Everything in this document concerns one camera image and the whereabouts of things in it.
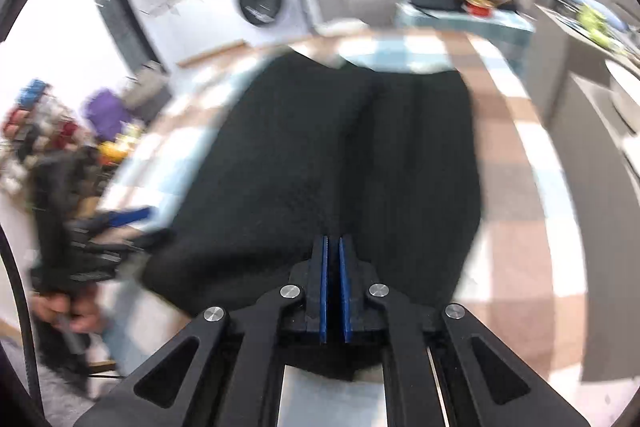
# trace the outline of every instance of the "purple bag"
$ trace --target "purple bag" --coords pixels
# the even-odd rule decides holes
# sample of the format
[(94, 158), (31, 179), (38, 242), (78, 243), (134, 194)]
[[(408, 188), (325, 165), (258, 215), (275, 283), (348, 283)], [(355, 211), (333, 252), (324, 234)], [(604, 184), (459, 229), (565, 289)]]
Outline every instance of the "purple bag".
[(109, 89), (101, 89), (84, 106), (84, 117), (91, 122), (98, 139), (114, 141), (122, 124), (132, 118), (122, 100)]

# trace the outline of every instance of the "green object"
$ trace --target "green object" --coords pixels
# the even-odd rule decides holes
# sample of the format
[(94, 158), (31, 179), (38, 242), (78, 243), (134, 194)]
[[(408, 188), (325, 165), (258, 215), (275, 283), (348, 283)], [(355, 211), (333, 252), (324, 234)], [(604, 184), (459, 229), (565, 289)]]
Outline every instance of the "green object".
[(592, 7), (583, 4), (578, 12), (578, 22), (589, 32), (589, 38), (597, 45), (609, 50), (611, 39), (609, 38), (609, 28), (606, 17)]

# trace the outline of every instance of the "orange object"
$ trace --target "orange object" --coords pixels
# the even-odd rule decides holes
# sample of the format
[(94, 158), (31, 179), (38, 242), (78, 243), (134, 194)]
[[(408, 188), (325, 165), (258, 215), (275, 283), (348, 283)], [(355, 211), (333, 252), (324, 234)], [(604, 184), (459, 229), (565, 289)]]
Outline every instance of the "orange object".
[(494, 3), (489, 0), (465, 0), (465, 10), (470, 15), (490, 17), (494, 11)]

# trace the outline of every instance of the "gray rug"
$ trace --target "gray rug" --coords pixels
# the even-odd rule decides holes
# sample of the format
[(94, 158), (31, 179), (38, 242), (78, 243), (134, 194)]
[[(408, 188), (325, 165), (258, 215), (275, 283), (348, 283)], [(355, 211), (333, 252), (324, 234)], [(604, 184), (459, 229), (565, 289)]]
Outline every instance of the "gray rug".
[[(15, 372), (26, 387), (22, 348), (13, 341), (0, 339)], [(75, 394), (65, 382), (47, 367), (39, 366), (40, 391), (44, 414), (53, 427), (71, 427), (84, 411), (94, 403)]]

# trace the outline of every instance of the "blue table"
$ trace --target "blue table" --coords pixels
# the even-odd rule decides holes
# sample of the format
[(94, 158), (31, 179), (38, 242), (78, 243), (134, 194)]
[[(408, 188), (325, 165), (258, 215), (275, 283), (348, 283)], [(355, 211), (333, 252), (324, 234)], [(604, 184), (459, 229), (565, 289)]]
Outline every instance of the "blue table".
[(437, 30), (468, 32), (487, 39), (500, 50), (511, 70), (522, 76), (524, 57), (533, 24), (516, 12), (494, 10), (491, 17), (477, 17), (465, 12), (418, 10), (406, 0), (398, 4), (396, 26), (431, 27)]

